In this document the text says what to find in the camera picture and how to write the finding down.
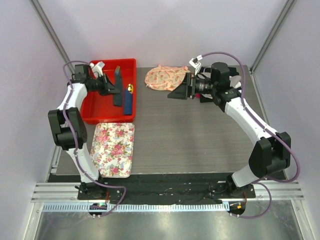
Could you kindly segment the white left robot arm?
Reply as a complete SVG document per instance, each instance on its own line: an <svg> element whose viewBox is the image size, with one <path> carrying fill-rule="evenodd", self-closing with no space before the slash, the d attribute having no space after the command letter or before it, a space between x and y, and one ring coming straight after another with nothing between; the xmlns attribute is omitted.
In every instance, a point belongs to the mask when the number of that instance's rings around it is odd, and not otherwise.
<svg viewBox="0 0 320 240"><path fill-rule="evenodd" d="M67 93L55 110L48 112L49 125L56 146L61 147L73 160L79 174L77 189L100 200L107 192L100 171L94 166L88 150L88 133L81 117L81 107L88 93L100 96L118 94L120 91L103 72L104 63L74 62L74 73L67 78Z"/></svg>

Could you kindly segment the dark navy paper napkin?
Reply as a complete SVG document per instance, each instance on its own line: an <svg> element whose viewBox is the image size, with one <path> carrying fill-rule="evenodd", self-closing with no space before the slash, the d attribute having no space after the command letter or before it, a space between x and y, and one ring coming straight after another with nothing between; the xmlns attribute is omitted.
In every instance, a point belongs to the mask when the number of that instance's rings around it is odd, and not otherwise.
<svg viewBox="0 0 320 240"><path fill-rule="evenodd" d="M120 73L115 74L115 88L118 90L118 93L113 95L113 105L115 107L123 106L123 80Z"/></svg>

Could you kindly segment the iridescent rainbow fork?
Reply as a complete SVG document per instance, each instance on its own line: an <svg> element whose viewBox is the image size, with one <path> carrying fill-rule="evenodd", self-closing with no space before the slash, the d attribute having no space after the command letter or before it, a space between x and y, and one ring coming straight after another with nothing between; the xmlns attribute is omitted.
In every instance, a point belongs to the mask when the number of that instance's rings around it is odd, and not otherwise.
<svg viewBox="0 0 320 240"><path fill-rule="evenodd" d="M120 76L121 75L121 68L120 68L119 65L115 68L114 73L115 73L116 76Z"/></svg>

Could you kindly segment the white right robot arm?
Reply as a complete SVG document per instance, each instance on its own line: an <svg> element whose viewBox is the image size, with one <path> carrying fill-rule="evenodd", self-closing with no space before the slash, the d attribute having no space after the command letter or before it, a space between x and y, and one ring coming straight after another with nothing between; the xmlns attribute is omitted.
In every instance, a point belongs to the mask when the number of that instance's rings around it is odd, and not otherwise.
<svg viewBox="0 0 320 240"><path fill-rule="evenodd" d="M226 179L226 193L236 198L251 183L290 166L291 137L286 132L268 129L269 125L241 98L240 89L231 85L233 79L240 79L236 68L215 62L209 70L201 68L196 75L186 73L182 83L167 97L186 100L194 99L197 94L210 95L214 104L247 134L253 144L248 164Z"/></svg>

